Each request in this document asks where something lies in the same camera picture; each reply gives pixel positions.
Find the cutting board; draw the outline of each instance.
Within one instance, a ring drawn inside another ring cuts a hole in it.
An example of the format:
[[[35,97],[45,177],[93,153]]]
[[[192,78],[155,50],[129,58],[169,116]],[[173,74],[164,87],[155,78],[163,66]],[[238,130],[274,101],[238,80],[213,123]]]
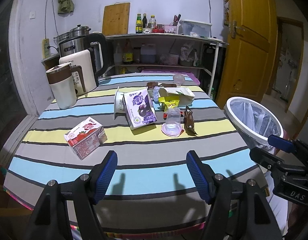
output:
[[[105,6],[102,33],[105,36],[127,34],[131,3]]]

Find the white trash bin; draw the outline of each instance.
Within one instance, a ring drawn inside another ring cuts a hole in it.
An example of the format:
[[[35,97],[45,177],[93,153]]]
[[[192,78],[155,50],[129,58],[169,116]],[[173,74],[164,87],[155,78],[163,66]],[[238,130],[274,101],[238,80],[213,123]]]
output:
[[[275,148],[267,143],[267,138],[271,134],[283,138],[282,125],[275,115],[251,99],[243,97],[228,99],[224,113],[250,149],[256,146],[273,154]]]

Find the blue stripe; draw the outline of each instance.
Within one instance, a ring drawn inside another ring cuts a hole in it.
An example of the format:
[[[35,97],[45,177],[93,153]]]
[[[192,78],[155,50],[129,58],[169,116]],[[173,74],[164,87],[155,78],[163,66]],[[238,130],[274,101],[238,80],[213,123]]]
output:
[[[154,109],[159,110],[159,105],[153,103]],[[217,106],[210,99],[195,99],[192,108],[206,108]],[[48,110],[44,111],[38,119],[49,119],[57,117],[65,117],[69,115],[80,116],[80,115],[92,115],[92,114],[112,114],[114,111],[114,104],[94,105],[94,106],[75,106],[65,110]]]
[[[172,81],[173,76],[141,76],[141,77],[121,77],[121,78],[109,78],[99,81],[99,85],[114,85],[125,82],[141,82],[141,81]],[[189,77],[185,77],[186,81],[193,81]]]
[[[250,150],[246,149],[203,163],[209,164],[215,173],[229,177],[255,165],[249,157],[249,152]],[[42,184],[51,179],[57,180],[58,183],[73,181],[81,174],[90,172],[90,170],[35,163],[16,157],[13,158],[9,170]],[[116,195],[112,191],[117,185],[122,185],[122,195],[152,194],[195,187],[186,164],[116,170],[106,195]]]

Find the power strip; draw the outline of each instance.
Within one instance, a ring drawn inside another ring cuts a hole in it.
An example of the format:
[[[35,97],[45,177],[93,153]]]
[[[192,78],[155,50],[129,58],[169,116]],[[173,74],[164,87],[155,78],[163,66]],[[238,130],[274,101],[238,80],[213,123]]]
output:
[[[47,58],[51,55],[50,49],[47,48],[50,46],[50,39],[43,39],[42,40],[42,53],[43,53],[43,58]]]

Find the yellow stripe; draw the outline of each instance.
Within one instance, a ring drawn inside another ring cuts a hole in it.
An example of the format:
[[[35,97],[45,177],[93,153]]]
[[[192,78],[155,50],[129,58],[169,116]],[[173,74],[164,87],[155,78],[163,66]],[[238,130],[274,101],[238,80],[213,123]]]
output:
[[[182,86],[184,88],[189,88],[192,92],[203,92],[203,90],[198,87],[198,86]],[[124,92],[124,93],[128,93],[128,92],[132,92],[135,90],[140,90],[140,89],[144,89],[146,87],[131,87],[131,88],[119,88],[120,92]],[[77,99],[80,98],[91,98],[91,97],[101,97],[101,96],[113,96],[116,93],[117,88],[115,89],[109,89],[109,90],[101,90],[101,91],[94,91],[94,92],[89,92],[85,95],[81,95],[79,97],[77,97]]]
[[[174,139],[169,137],[161,131],[162,125],[148,125],[131,131],[129,127],[113,127],[105,128],[107,141],[105,143],[134,141],[160,141],[167,139]],[[38,143],[67,143],[64,134],[69,130],[54,130],[54,131],[29,131],[24,142],[38,142]],[[199,136],[206,136],[210,134],[217,134],[222,132],[235,131],[235,128],[229,120],[220,121],[206,121],[195,123],[195,131]],[[193,136],[183,132],[176,138],[192,138]]]

